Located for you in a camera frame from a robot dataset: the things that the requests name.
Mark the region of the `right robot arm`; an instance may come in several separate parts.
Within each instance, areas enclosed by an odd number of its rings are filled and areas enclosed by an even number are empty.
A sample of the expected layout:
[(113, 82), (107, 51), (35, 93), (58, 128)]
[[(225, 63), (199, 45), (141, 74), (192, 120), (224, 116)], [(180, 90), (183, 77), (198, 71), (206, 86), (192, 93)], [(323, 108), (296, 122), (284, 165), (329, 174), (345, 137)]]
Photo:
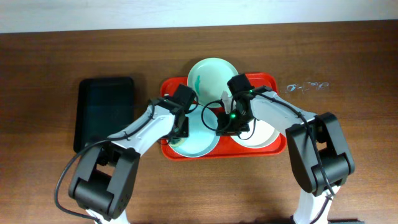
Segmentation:
[(249, 123), (264, 121), (287, 140), (290, 164), (301, 188), (292, 223), (328, 223), (337, 191), (355, 170), (354, 159), (337, 117), (302, 110), (283, 100), (268, 86), (254, 87), (245, 74), (233, 76), (231, 96), (219, 103), (218, 136), (238, 136)]

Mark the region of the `light blue plate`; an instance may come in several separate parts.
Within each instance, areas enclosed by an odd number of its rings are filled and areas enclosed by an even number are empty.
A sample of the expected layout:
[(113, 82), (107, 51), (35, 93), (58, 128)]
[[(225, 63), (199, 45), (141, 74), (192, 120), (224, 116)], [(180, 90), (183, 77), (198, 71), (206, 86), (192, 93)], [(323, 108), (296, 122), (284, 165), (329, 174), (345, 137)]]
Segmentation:
[(210, 153), (218, 144), (220, 137), (208, 129), (201, 120), (203, 106), (198, 105), (187, 114), (189, 134), (185, 142), (179, 147), (171, 147), (174, 152), (183, 157), (201, 157)]

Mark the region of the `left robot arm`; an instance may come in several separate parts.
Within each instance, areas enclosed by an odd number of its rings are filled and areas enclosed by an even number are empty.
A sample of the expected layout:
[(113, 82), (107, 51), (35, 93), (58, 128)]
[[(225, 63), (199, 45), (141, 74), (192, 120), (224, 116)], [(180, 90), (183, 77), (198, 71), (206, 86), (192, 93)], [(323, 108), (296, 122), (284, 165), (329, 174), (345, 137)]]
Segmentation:
[(76, 155), (79, 163), (68, 194), (91, 212), (87, 219), (104, 223), (121, 217), (132, 196), (141, 156), (160, 139), (188, 135), (186, 115), (196, 97), (190, 87), (180, 84), (172, 96), (151, 100), (128, 127)]

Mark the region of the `mint green plate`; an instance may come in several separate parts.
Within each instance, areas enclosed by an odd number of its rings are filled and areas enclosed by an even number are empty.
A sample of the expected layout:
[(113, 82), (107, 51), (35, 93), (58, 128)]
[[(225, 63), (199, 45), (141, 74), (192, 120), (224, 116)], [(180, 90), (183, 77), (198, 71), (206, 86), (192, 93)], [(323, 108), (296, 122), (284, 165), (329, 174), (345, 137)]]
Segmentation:
[(221, 58), (206, 58), (196, 63), (190, 70), (187, 85), (198, 96), (198, 102), (205, 106), (211, 101), (220, 100), (223, 92), (232, 94), (227, 82), (238, 74), (235, 67)]

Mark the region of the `white plate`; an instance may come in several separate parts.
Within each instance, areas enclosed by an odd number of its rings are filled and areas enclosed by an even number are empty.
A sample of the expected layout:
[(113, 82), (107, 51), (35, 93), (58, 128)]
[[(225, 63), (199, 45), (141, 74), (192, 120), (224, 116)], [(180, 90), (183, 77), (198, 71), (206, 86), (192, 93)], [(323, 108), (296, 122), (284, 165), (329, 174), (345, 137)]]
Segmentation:
[(272, 144), (280, 132), (262, 120), (249, 122), (249, 131), (242, 132), (239, 136), (232, 136), (232, 140), (241, 146), (259, 149)]

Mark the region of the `green yellow sponge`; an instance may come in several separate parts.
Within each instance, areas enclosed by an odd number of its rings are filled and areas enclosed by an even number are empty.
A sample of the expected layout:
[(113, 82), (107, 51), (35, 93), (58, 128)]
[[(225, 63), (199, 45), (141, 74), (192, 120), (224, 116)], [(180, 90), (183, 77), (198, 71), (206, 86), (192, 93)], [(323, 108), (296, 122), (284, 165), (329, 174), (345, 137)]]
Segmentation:
[(179, 147), (181, 144), (183, 144), (185, 142), (184, 138), (176, 138), (176, 139), (172, 139), (169, 142), (169, 146), (170, 147)]

